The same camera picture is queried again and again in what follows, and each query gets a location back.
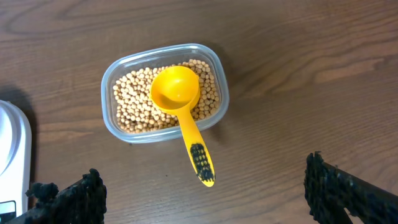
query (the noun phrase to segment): scoop handle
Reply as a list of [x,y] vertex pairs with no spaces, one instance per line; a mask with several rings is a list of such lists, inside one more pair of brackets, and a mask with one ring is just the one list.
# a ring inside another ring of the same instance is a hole
[[207,187],[213,186],[216,177],[213,163],[189,108],[181,110],[177,117],[193,169]]

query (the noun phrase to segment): clear plastic container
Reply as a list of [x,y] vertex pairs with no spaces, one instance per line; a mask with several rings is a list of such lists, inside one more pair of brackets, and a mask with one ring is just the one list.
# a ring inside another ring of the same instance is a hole
[[147,133],[131,134],[123,131],[116,119],[118,102],[114,99],[112,87],[123,75],[140,68],[154,68],[187,62],[189,59],[205,61],[215,75],[215,84],[220,96],[218,111],[209,118],[197,121],[199,130],[216,124],[226,113],[229,103],[228,86],[217,54],[200,44],[182,44],[133,54],[115,61],[106,70],[101,83],[101,101],[104,122],[109,131],[117,138],[129,143],[148,143],[182,137],[179,126]]

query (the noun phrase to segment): yellow scoop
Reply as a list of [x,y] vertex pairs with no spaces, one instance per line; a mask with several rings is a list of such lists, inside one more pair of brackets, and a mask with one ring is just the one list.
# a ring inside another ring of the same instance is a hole
[[193,169],[207,187],[213,186],[213,163],[190,113],[200,97],[199,77],[184,66],[166,68],[152,82],[150,97],[160,110],[178,117]]

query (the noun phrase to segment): white device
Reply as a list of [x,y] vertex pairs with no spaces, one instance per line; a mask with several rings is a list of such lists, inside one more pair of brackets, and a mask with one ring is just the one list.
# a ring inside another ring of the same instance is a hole
[[27,211],[31,146],[25,114],[0,100],[0,224]]

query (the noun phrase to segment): wooden surface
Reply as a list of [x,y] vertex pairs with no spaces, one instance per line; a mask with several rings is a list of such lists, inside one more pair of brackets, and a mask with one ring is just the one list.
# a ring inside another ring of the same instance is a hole
[[[305,158],[398,194],[398,1],[3,0],[0,99],[33,126],[32,178],[108,188],[106,223],[315,223]],[[231,102],[203,132],[214,187],[182,139],[128,145],[105,127],[104,71],[120,57],[198,42],[221,58]]]

